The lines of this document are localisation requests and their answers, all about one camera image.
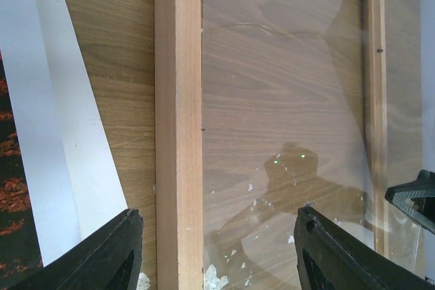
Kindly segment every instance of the black plastic tool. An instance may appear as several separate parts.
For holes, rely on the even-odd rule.
[[[421,170],[415,181],[388,188],[385,199],[435,234],[435,173]]]
[[[294,230],[302,290],[434,290],[306,206]]]
[[[50,265],[10,290],[135,290],[143,221],[125,210]]]

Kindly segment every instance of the wooden frame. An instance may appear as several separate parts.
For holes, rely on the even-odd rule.
[[[385,0],[364,0],[366,148],[374,190],[375,250],[388,257],[387,66],[385,62]]]
[[[385,0],[366,0],[366,144],[375,249],[387,250]],[[156,183],[159,289],[202,289],[201,0],[156,0]]]
[[[201,0],[155,2],[158,288],[202,289]]]

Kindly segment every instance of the wood grain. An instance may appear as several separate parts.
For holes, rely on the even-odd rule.
[[[201,0],[156,0],[160,289],[203,287]]]
[[[67,0],[128,206],[144,220],[156,289],[154,0]]]
[[[365,143],[374,189],[375,250],[388,257],[387,67],[385,64],[385,0],[363,0]]]
[[[382,193],[396,181],[382,180],[379,187],[378,179],[390,177],[396,169],[418,170],[421,165],[419,2],[390,1],[385,8],[389,43],[383,33],[369,35],[373,42],[368,51],[383,48],[377,58],[386,56],[391,70],[388,80],[382,74],[368,79],[380,86],[367,91],[373,92],[375,117],[383,123],[375,126],[382,137],[371,138],[375,158],[367,158],[360,145],[367,120],[374,118],[373,111],[364,113],[358,71],[362,67],[358,0],[338,0],[338,5],[334,0],[204,0],[205,268],[213,264],[219,277],[228,276],[229,289],[246,284],[254,289],[298,288],[296,259],[288,240],[297,207],[310,202],[349,231],[355,232],[354,225],[359,224],[385,229],[385,240],[394,250],[384,254],[413,269],[416,232],[395,221],[380,225],[377,220],[387,221],[382,215],[388,212],[381,196],[373,199],[370,186],[373,183]],[[378,30],[383,23],[382,2],[369,3],[379,9],[369,22]],[[417,49],[400,38],[397,30],[404,22],[409,24],[407,40]],[[410,60],[407,72],[400,67],[404,56]],[[370,65],[385,72],[385,60],[375,58]],[[406,100],[397,93],[404,91],[399,79],[412,84]],[[385,99],[386,84],[391,93]],[[393,120],[388,129],[385,103],[391,107],[388,119]],[[408,114],[416,135],[404,130],[410,124]],[[387,131],[388,149],[399,153],[389,159],[393,168],[377,178],[386,167],[382,160]],[[408,150],[404,144],[416,157],[404,154]],[[372,178],[370,160],[376,160]],[[405,162],[406,168],[400,166]],[[373,200],[377,210],[370,209]],[[356,230],[360,238],[373,237]],[[400,239],[410,240],[412,249],[397,248]]]

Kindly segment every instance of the glass pane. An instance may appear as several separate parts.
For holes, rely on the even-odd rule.
[[[293,231],[307,204],[372,249],[382,228],[384,255],[424,275],[420,227],[386,202],[385,220],[374,214],[365,1],[203,0],[210,289],[299,289]],[[421,27],[420,0],[385,2],[391,186],[422,167]]]

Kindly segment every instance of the paint chip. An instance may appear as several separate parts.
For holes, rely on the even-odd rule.
[[[147,290],[151,287],[150,278],[148,278],[147,274],[139,273],[139,280],[137,281],[136,290]]]
[[[341,222],[335,217],[332,222],[334,222],[335,224],[337,224],[338,226],[341,225]]]
[[[218,278],[216,267],[211,264],[204,274],[204,290],[221,290],[228,284],[228,277]]]

